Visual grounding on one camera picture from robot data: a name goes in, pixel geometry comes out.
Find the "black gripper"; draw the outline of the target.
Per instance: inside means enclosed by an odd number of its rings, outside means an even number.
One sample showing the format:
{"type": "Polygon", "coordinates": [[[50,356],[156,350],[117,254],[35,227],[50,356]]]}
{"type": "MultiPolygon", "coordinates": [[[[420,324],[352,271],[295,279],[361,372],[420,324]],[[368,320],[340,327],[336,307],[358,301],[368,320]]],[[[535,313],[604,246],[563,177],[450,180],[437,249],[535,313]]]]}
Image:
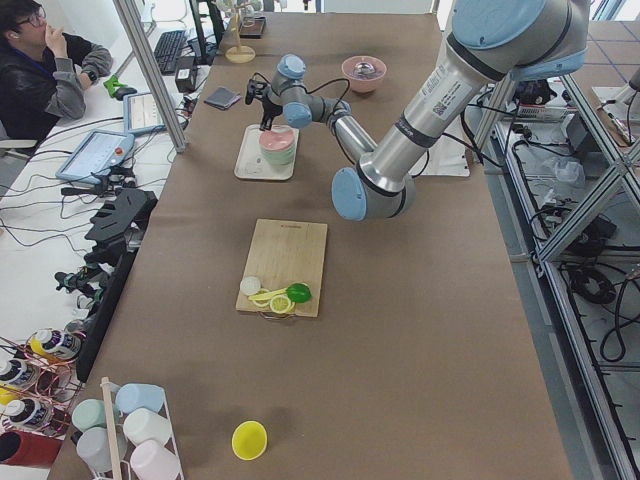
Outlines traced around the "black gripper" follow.
{"type": "Polygon", "coordinates": [[[261,131],[270,131],[273,120],[283,113],[283,107],[270,99],[271,84],[266,79],[256,79],[252,76],[246,85],[244,103],[251,105],[258,101],[262,107],[260,122],[261,131]]]}

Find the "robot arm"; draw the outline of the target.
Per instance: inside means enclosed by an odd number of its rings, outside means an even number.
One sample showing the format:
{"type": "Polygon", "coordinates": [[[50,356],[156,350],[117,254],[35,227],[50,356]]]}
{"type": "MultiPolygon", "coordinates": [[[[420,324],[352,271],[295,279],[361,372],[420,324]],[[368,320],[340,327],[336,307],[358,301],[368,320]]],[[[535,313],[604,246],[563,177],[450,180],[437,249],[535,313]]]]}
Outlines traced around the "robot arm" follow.
{"type": "Polygon", "coordinates": [[[582,66],[589,10],[586,1],[456,2],[437,66],[380,142],[347,102],[310,94],[303,60],[287,54],[261,95],[260,128],[270,129],[277,116],[295,129],[326,124],[355,163],[332,180],[337,213],[352,221],[398,216],[415,196],[411,168],[483,86],[505,76],[556,77],[582,66]]]}

